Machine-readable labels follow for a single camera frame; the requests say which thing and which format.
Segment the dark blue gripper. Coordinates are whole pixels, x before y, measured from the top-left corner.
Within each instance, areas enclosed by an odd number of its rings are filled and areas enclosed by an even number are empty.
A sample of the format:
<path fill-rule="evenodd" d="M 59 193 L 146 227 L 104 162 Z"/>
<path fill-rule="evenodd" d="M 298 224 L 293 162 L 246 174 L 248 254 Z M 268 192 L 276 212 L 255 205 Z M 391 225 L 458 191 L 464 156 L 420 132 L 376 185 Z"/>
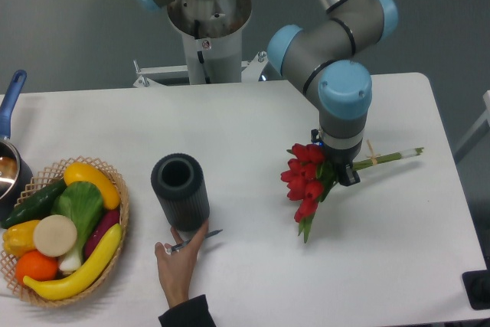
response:
<path fill-rule="evenodd" d="M 318 143 L 323 148 L 325 156 L 338 167 L 340 185 L 356 185 L 361 181 L 352 165 L 361 149 L 360 133 L 348 138 L 337 138 L 322 129 L 312 129 L 311 141 Z"/>

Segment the black sleeved forearm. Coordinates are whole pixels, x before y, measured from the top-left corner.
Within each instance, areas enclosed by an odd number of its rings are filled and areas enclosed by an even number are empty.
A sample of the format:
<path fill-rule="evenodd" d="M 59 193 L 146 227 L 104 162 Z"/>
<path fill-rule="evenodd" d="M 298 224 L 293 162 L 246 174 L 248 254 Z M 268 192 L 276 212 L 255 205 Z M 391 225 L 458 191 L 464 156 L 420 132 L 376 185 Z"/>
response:
<path fill-rule="evenodd" d="M 158 318 L 163 327 L 216 327 L 203 294 L 170 308 Z"/>

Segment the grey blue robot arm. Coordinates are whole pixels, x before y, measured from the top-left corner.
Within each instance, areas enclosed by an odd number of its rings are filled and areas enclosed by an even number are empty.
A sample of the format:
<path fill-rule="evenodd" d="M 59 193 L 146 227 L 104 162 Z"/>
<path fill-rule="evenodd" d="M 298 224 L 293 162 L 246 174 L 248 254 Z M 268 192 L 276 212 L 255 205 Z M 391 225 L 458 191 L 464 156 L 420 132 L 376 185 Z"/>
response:
<path fill-rule="evenodd" d="M 192 84 L 241 79 L 242 30 L 251 0 L 139 0 L 149 10 L 165 9 L 185 47 Z M 313 31 L 280 28 L 266 56 L 319 113 L 318 142 L 344 186 L 359 182 L 354 158 L 360 151 L 372 101 L 369 72 L 352 58 L 393 33 L 393 0 L 321 0 L 327 20 Z"/>

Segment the bare human hand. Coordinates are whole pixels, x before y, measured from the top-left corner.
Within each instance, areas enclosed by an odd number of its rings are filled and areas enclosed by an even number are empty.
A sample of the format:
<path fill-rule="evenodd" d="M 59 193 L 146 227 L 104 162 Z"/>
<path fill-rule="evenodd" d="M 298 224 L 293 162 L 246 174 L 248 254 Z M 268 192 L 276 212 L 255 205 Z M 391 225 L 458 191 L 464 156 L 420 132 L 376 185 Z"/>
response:
<path fill-rule="evenodd" d="M 188 245 L 171 254 L 167 253 L 171 244 L 155 244 L 158 278 L 169 308 L 189 300 L 191 278 L 208 225 L 209 221 L 205 220 Z"/>

